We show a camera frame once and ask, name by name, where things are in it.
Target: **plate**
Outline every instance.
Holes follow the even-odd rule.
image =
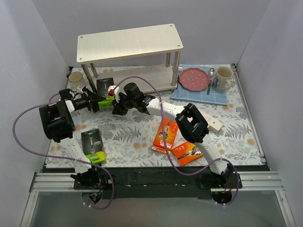
[[[202,91],[208,87],[210,78],[204,70],[188,68],[181,72],[179,82],[189,91]]]

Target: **mug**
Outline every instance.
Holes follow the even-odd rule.
[[[223,91],[230,89],[232,87],[232,83],[230,81],[232,76],[233,76],[233,71],[231,68],[228,68],[226,66],[219,67],[214,76],[214,80],[212,84],[213,90]]]
[[[78,86],[85,86],[85,79],[80,72],[72,72],[68,77],[68,80],[71,82],[71,86],[77,89]]]

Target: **shelf lower board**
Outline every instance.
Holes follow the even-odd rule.
[[[102,73],[99,74],[97,78],[94,78],[93,75],[91,76],[95,84],[97,79],[102,79],[102,78],[112,77],[114,78],[114,83],[117,84],[126,77],[138,76],[146,79],[158,91],[171,90],[177,87],[171,85],[172,67],[166,67],[165,65],[146,66],[146,67],[135,68],[135,69],[114,71],[106,74]],[[136,83],[138,88],[144,93],[154,92],[151,86],[149,86],[145,81],[138,78],[131,78],[124,81],[120,85],[120,89],[123,91],[124,86],[131,82]]]

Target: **orange book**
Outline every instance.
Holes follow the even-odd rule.
[[[164,118],[164,130],[162,130],[162,123],[160,123],[159,129],[156,134],[156,138],[153,142],[152,149],[166,154],[164,141],[163,141],[163,136],[165,136],[167,149],[170,153],[177,135],[177,131],[178,131],[177,123],[175,121],[171,121],[167,118]]]
[[[190,142],[185,142],[172,150],[174,156],[178,159],[181,166],[184,166],[197,158],[203,156],[202,152]]]

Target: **leaf pattern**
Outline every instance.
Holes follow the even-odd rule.
[[[97,68],[97,73],[101,74],[104,70],[130,68],[133,67]],[[73,69],[73,71],[80,71],[84,75],[81,68]],[[223,108],[221,105],[205,103],[195,103],[195,105],[199,110],[207,112],[224,123],[218,133],[210,131],[212,141],[222,157],[229,159],[235,165],[260,165],[259,149],[254,142],[254,135],[246,108],[239,94],[237,81],[232,79],[231,82],[232,87],[227,91],[228,106]],[[165,102],[176,105],[187,104],[182,101],[170,100],[170,91],[161,92],[161,95]],[[107,163],[103,164],[103,167],[171,166],[166,154],[151,149],[161,117],[143,114],[135,109],[129,110],[125,116],[112,115],[111,112],[111,109],[100,110],[97,113],[82,109],[71,114],[75,125],[77,125],[74,136],[80,147],[82,147],[81,132],[99,128],[107,155]],[[174,147],[184,142],[184,138],[178,132]],[[52,141],[49,154],[65,157],[65,152],[57,147],[58,145]],[[170,157],[173,163],[179,166],[178,160],[172,153]],[[56,158],[47,158],[45,163],[47,168],[73,167],[71,161]],[[205,158],[202,157],[187,164],[187,166],[206,164]]]

